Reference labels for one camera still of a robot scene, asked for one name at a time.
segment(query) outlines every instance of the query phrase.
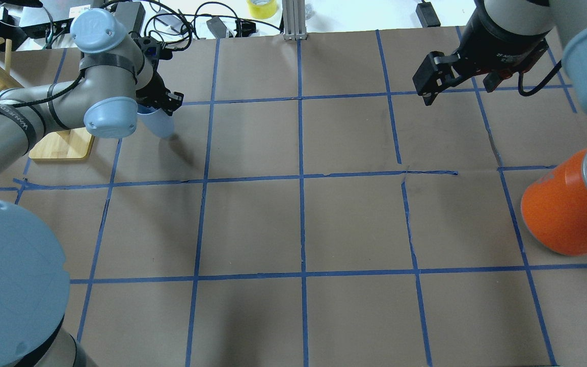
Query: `yellow tape roll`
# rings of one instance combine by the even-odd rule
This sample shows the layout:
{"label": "yellow tape roll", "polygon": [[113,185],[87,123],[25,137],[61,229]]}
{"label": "yellow tape roll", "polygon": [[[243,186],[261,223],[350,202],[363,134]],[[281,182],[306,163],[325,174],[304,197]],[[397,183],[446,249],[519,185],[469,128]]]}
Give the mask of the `yellow tape roll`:
{"label": "yellow tape roll", "polygon": [[246,0],[249,4],[251,16],[255,19],[270,18],[278,10],[278,3],[275,0]]}

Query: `orange can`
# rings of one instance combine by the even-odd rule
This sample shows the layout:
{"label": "orange can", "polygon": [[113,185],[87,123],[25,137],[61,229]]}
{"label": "orange can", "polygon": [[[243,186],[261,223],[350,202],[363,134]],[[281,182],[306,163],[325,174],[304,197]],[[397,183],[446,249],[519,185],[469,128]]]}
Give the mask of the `orange can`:
{"label": "orange can", "polygon": [[529,232],[547,248],[587,254],[587,149],[532,183],[520,211]]}

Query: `black strap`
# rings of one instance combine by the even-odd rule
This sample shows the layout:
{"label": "black strap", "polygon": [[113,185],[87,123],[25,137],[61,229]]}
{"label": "black strap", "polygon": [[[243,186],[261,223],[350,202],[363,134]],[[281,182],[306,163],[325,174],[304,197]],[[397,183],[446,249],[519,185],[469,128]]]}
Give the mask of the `black strap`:
{"label": "black strap", "polygon": [[137,75],[135,75],[135,64],[133,64],[131,60],[128,60],[127,58],[121,55],[110,54],[108,52],[104,52],[102,54],[87,55],[81,59],[78,69],[80,71],[98,65],[115,66],[121,67],[121,69],[126,69],[128,70],[128,72],[130,72],[130,74],[132,74],[133,79],[135,79],[135,84],[137,84]]}
{"label": "black strap", "polygon": [[7,104],[0,104],[0,114],[9,118],[24,131],[26,139],[29,142],[28,149],[26,149],[26,153],[28,153],[35,146],[35,143],[38,142],[37,133],[35,133],[33,124],[23,114],[19,113],[17,109]]}
{"label": "black strap", "polygon": [[[19,103],[24,103],[25,100],[21,100],[21,99],[15,99],[15,98],[6,98],[7,100],[14,100],[15,102],[19,102]],[[47,123],[46,121],[44,121],[44,117],[42,117],[42,114],[40,114],[40,111],[38,111],[38,109],[35,108],[35,106],[28,106],[31,110],[33,110],[33,112],[35,112],[35,114],[38,115],[38,117],[40,118],[40,121],[42,122],[42,127],[44,128],[44,134],[47,134]]]}
{"label": "black strap", "polygon": [[36,364],[38,364],[40,359],[42,359],[42,357],[44,357],[44,355],[49,350],[49,347],[51,347],[51,344],[53,344],[54,340],[56,340],[56,336],[58,336],[58,332],[63,326],[64,319],[65,317],[60,320],[58,327],[54,330],[49,339],[45,340],[44,343],[40,344],[40,346],[35,348],[35,350],[33,350],[31,353],[25,355],[24,358],[19,360],[19,362],[17,362],[14,367],[34,367]]}
{"label": "black strap", "polygon": [[74,363],[72,364],[72,367],[88,367],[88,355],[73,336],[72,340],[74,340],[74,346],[76,348],[76,354],[74,356]]}
{"label": "black strap", "polygon": [[137,70],[137,75],[140,75],[142,70],[144,70],[144,65],[146,65],[146,57],[142,55],[142,65],[140,66],[140,70]]}
{"label": "black strap", "polygon": [[[49,86],[49,90],[47,90],[47,98],[54,95],[54,87],[55,86],[56,86],[55,84],[52,84],[51,86]],[[49,113],[51,114],[51,118],[54,119],[54,121],[58,124],[58,126],[64,128],[65,130],[69,130],[69,128],[67,126],[65,126],[65,124],[63,124],[63,121],[61,121],[58,118],[58,114],[56,114],[56,108],[54,107],[54,100],[53,99],[49,101]]]}

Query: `black power brick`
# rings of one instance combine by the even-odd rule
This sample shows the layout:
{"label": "black power brick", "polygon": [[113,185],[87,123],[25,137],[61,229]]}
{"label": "black power brick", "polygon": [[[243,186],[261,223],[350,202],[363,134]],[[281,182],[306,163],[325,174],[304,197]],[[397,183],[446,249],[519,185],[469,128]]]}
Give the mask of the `black power brick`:
{"label": "black power brick", "polygon": [[418,4],[416,7],[416,14],[418,15],[418,19],[420,19],[420,24],[422,24],[423,28],[441,26],[441,21],[438,19],[438,15],[436,15],[432,3],[426,3],[422,0],[422,3]]}

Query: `wooden stand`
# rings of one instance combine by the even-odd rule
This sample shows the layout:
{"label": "wooden stand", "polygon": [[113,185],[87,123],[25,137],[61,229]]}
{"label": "wooden stand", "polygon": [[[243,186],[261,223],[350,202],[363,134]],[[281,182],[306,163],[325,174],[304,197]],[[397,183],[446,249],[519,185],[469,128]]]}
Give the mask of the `wooden stand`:
{"label": "wooden stand", "polygon": [[[0,44],[6,43],[4,69],[0,67],[0,91],[10,88],[23,88],[14,77],[10,76],[10,58],[12,40],[0,37]],[[29,156],[33,160],[84,160],[92,148],[94,137],[86,128],[77,128],[68,132],[51,133],[40,140]]]}

